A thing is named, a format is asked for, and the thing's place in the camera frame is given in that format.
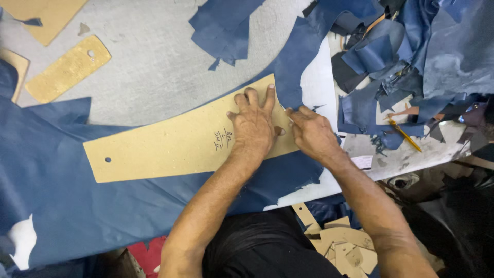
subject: man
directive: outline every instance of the man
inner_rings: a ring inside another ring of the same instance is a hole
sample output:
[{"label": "man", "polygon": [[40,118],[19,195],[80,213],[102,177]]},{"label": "man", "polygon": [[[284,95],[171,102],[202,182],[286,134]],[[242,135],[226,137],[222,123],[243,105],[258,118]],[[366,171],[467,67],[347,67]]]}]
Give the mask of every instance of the man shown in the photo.
[{"label": "man", "polygon": [[[240,111],[227,113],[235,133],[230,156],[175,221],[163,245],[159,277],[342,277],[312,247],[292,211],[280,209],[223,220],[277,136],[285,134],[271,120],[274,85],[267,88],[264,105],[257,98],[252,88],[235,96]],[[297,146],[331,171],[372,238],[381,276],[437,277],[422,257],[401,211],[340,148],[329,121],[306,106],[298,112],[288,108],[287,115],[293,120]]]}]

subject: yellow pen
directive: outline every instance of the yellow pen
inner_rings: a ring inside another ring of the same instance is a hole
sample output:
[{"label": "yellow pen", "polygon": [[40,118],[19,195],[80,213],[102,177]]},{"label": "yellow pen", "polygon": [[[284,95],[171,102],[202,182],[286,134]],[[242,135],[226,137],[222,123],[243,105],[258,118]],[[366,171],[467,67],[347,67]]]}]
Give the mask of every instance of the yellow pen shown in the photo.
[{"label": "yellow pen", "polygon": [[415,144],[415,142],[410,138],[410,136],[408,136],[399,126],[398,124],[393,121],[392,119],[389,119],[389,124],[392,125],[399,133],[401,133],[401,135],[410,143],[412,144],[412,146],[414,146],[414,148],[416,148],[419,152],[422,152],[422,150],[420,149],[420,147]]}]

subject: hand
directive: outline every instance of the hand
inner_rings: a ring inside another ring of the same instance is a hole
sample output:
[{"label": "hand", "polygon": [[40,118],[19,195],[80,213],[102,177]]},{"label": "hand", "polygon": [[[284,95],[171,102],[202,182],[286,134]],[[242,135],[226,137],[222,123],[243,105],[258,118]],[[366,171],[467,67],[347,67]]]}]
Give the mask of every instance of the hand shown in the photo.
[{"label": "hand", "polygon": [[331,124],[326,117],[310,110],[307,106],[299,107],[298,112],[287,108],[291,118],[291,130],[295,144],[303,153],[323,163],[335,155],[344,155],[334,136]]},{"label": "hand", "polygon": [[275,88],[271,84],[266,90],[266,101],[259,105],[257,91],[246,88],[244,94],[234,97],[239,106],[239,113],[227,112],[233,122],[235,145],[232,155],[241,154],[249,159],[255,159],[259,164],[273,147],[278,135],[284,135],[285,130],[273,126],[271,115],[275,105]]}]

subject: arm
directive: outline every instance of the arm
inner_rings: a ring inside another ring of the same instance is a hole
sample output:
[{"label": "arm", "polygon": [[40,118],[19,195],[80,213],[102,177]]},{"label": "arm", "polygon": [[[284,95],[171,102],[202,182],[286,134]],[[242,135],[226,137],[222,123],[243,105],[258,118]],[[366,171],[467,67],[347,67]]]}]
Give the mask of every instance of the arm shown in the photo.
[{"label": "arm", "polygon": [[228,207],[284,130],[271,121],[275,103],[273,85],[260,106],[257,91],[247,88],[235,96],[238,114],[233,122],[235,144],[225,163],[206,181],[175,221],[166,239],[159,277],[202,277],[204,251],[218,232]]},{"label": "arm", "polygon": [[437,277],[423,258],[405,217],[395,203],[358,169],[338,145],[329,121],[301,106],[287,109],[295,143],[331,171],[346,201],[370,235],[383,277]]}]

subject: tan cardboard sheet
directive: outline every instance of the tan cardboard sheet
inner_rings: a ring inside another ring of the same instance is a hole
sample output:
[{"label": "tan cardboard sheet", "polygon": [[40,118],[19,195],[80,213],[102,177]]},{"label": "tan cardboard sheet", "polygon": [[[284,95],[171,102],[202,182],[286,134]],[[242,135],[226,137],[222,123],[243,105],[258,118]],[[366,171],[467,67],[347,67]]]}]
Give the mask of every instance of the tan cardboard sheet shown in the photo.
[{"label": "tan cardboard sheet", "polygon": [[111,57],[97,36],[86,37],[26,83],[26,89],[37,101],[51,102],[106,64]]},{"label": "tan cardboard sheet", "polygon": [[[259,92],[259,101],[264,103],[266,88],[274,83],[271,74],[249,87]],[[96,181],[106,183],[217,170],[235,143],[233,125],[226,112],[238,112],[233,97],[244,93],[244,89],[168,120],[85,142]],[[276,99],[273,123],[287,134],[278,138],[266,158],[298,150],[289,122]]]},{"label": "tan cardboard sheet", "polygon": [[19,75],[17,87],[15,87],[15,92],[12,96],[12,102],[16,103],[19,98],[19,94],[21,93],[21,87],[24,83],[26,72],[28,71],[29,60],[7,49],[0,49],[0,58],[11,64],[17,70],[17,74]]},{"label": "tan cardboard sheet", "polygon": [[0,0],[0,6],[19,20],[39,17],[43,26],[24,25],[24,28],[38,42],[47,46],[86,2],[87,0]]}]

